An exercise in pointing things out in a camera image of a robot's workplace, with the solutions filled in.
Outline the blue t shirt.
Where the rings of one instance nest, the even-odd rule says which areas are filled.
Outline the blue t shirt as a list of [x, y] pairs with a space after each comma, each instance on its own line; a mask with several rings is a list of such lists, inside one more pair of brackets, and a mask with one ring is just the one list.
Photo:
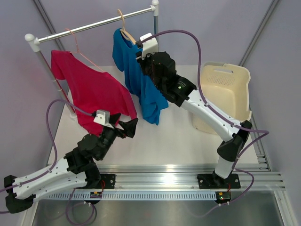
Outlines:
[[143, 119], [150, 124], [159, 125], [161, 110], [168, 108], [168, 102], [152, 80], [142, 73], [136, 60], [137, 52], [138, 47], [126, 40], [120, 29], [117, 29], [113, 34], [114, 63], [124, 73], [125, 85], [129, 92], [139, 98]]

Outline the beige plastic hanger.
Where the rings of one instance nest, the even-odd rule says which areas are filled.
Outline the beige plastic hanger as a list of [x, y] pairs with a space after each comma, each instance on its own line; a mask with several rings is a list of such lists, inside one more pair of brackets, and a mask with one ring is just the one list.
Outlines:
[[126, 23], [123, 16], [123, 13], [120, 9], [117, 9], [118, 15], [121, 17], [122, 20], [122, 28], [120, 29], [121, 35], [128, 41], [130, 41], [133, 45], [136, 44], [135, 38], [126, 30]]

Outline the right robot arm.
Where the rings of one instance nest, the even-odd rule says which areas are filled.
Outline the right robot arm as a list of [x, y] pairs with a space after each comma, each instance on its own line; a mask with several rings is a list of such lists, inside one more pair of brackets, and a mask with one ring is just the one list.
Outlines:
[[233, 164], [248, 140], [251, 122], [232, 119], [202, 97], [194, 83], [177, 74], [175, 61], [166, 52], [143, 56], [138, 51], [136, 60], [142, 73], [151, 79], [167, 101], [198, 116], [220, 136], [222, 143], [217, 148], [218, 163], [208, 183], [218, 188], [227, 188]]

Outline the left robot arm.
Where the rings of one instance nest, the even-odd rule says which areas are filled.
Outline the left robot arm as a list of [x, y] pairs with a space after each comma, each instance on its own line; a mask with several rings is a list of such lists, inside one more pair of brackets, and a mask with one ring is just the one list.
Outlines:
[[102, 161], [117, 137], [133, 138], [138, 118], [120, 121], [120, 113], [97, 110], [94, 122], [102, 125], [100, 134], [87, 134], [72, 151], [45, 167], [24, 177], [4, 178], [7, 190], [5, 204], [11, 214], [29, 209], [35, 202], [52, 194], [73, 188], [96, 188], [101, 175], [96, 161]]

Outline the pink t shirt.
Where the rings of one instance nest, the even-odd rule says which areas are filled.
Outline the pink t shirt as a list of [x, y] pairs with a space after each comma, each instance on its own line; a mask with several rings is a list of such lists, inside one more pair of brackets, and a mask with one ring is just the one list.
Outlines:
[[108, 72], [96, 71], [71, 52], [59, 50], [51, 51], [51, 71], [56, 79], [67, 81], [73, 104], [79, 109], [87, 113], [120, 113], [138, 121], [129, 91]]

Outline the cream laundry basket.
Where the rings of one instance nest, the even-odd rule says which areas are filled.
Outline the cream laundry basket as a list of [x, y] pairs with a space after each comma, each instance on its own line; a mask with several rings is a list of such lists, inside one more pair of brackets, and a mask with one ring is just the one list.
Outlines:
[[250, 120], [248, 69], [227, 63], [208, 62], [200, 75], [203, 94], [214, 105], [241, 122]]

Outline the metal clothes rack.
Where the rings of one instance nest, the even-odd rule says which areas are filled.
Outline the metal clothes rack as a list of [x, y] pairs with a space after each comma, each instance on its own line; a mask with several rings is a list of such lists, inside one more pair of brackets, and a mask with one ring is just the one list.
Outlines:
[[42, 54], [42, 52], [40, 50], [40, 44], [44, 43], [44, 42], [52, 41], [52, 40], [57, 40], [57, 39], [62, 38], [62, 37], [66, 37], [66, 36], [76, 34], [76, 33], [79, 33], [79, 32], [83, 32], [83, 31], [86, 31], [86, 30], [90, 30], [90, 29], [100, 27], [100, 26], [103, 26], [103, 25], [111, 24], [113, 22], [122, 20], [123, 18], [126, 19], [126, 18], [137, 16], [137, 15], [145, 14], [145, 13], [148, 13], [148, 12], [151, 12], [153, 14], [154, 32], [158, 33], [158, 11], [159, 11], [159, 1], [158, 0], [153, 0], [151, 2], [151, 5], [148, 8], [141, 9], [141, 10], [138, 10], [138, 11], [135, 11], [135, 12], [132, 12], [132, 13], [128, 13], [128, 14], [125, 14], [123, 16], [116, 16], [116, 17], [113, 17], [113, 18], [105, 19], [105, 20], [95, 22], [95, 23], [92, 23], [92, 24], [87, 24], [87, 25], [84, 25], [84, 26], [81, 26], [81, 27], [78, 27], [78, 28], [74, 28], [74, 29], [71, 29], [71, 30], [64, 31], [64, 32], [53, 33], [53, 34], [50, 34], [50, 35], [48, 35], [46, 37], [43, 37], [43, 38], [37, 38], [33, 34], [28, 33], [24, 36], [24, 39], [27, 41], [27, 43], [31, 47], [32, 51], [37, 55], [38, 59], [42, 63], [47, 75], [50, 77], [51, 81], [55, 85], [56, 90], [59, 92], [59, 95], [60, 95], [61, 99], [66, 101], [67, 103], [69, 103], [70, 101], [67, 97], [67, 94], [63, 90], [63, 88], [60, 85], [60, 83], [58, 82], [58, 80], [54, 77], [47, 60], [45, 59], [44, 55]]

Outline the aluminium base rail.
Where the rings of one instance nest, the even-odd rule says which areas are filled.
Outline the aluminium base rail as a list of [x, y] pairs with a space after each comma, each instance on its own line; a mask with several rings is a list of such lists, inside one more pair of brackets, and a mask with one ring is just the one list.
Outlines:
[[[116, 175], [115, 187], [120, 190], [190, 190], [198, 188], [197, 174], [211, 173], [214, 164], [117, 165], [98, 163], [101, 173]], [[266, 163], [237, 165], [254, 176], [253, 190], [284, 190], [280, 172]]]

